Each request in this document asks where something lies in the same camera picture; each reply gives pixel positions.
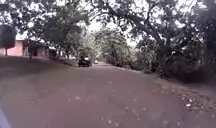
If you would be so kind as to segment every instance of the road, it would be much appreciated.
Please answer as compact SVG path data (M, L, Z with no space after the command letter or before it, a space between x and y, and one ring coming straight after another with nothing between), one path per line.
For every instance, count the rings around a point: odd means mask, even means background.
M0 93L1 128L216 128L148 75L107 65L25 74Z

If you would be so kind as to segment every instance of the tree trunk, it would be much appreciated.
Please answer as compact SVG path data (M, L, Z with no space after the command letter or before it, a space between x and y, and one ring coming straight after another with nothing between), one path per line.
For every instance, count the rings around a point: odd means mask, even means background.
M69 59L70 57L69 57L69 53L67 53L67 58Z
M8 56L8 49L5 48L5 56Z
M58 50L58 54L57 54L57 56L56 56L56 59L60 58L60 55L61 55L61 47L60 47L59 50Z
M29 59L32 59L32 58L33 58L33 56L32 56L32 54L30 53L30 54L29 54Z

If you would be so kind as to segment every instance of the dark car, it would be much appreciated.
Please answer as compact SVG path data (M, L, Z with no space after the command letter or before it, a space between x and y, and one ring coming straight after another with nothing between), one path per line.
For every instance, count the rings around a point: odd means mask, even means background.
M92 64L91 64L91 60L88 56L81 56L79 58L79 61L78 61L78 66L81 67L81 66L87 66L87 67L90 67Z

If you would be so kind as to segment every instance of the roadside vegetation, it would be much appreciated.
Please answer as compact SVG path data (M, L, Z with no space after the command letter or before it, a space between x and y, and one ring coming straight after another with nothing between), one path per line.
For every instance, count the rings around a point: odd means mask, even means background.
M0 2L0 22L13 26L17 33L26 33L27 40L63 51L67 58L84 51L93 59L155 72L163 78L183 82L216 79L216 0L63 3L5 0ZM87 31L95 19L117 28ZM128 46L129 38L138 42L136 48Z

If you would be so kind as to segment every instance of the foliage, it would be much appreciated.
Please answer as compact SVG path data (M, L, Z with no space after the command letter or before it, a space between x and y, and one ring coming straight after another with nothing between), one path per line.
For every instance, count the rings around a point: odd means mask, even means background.
M216 13L211 11L216 11L216 1L205 1L207 10L199 1L180 2L116 0L111 4L109 0L96 0L91 4L100 12L99 19L104 24L112 22L122 31L130 30L132 37L142 37L137 47L138 66L143 65L161 76L184 79L207 71L207 62L213 58L205 57L210 46L207 40L216 39L213 34L216 33L216 20L203 20L202 15L215 17Z
M101 30L96 33L95 40L107 63L120 67L129 64L130 48L122 33L117 30Z
M15 30L9 25L0 25L0 48L7 49L15 46Z
M21 34L27 32L29 39L55 46L68 57L76 55L82 36L78 23L89 24L90 10L82 6L81 0L66 0L65 5L57 2L6 1L9 9L0 10L0 21L13 25Z
M83 49L87 52L92 60L98 59L99 54L101 52L101 48L99 45L96 45L95 41L95 33L87 33L83 38Z

